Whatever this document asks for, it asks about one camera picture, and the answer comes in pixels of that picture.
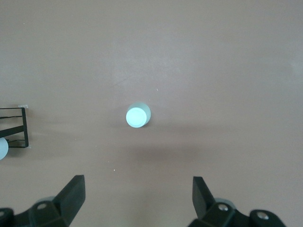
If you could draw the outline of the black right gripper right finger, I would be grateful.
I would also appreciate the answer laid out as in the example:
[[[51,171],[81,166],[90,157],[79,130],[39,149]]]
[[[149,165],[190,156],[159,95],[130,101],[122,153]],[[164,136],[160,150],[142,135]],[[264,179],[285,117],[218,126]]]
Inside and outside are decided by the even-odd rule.
[[[193,177],[192,202],[197,215],[190,227],[284,227],[283,221],[268,210],[252,210],[248,216],[228,200],[216,200],[204,179]]]

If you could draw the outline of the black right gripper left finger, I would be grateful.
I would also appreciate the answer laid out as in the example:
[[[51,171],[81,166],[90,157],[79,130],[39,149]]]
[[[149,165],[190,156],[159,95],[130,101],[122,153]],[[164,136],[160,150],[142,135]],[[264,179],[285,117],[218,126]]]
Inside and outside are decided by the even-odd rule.
[[[51,200],[35,203],[15,214],[11,208],[0,209],[2,227],[68,227],[85,201],[85,177],[74,176]]]

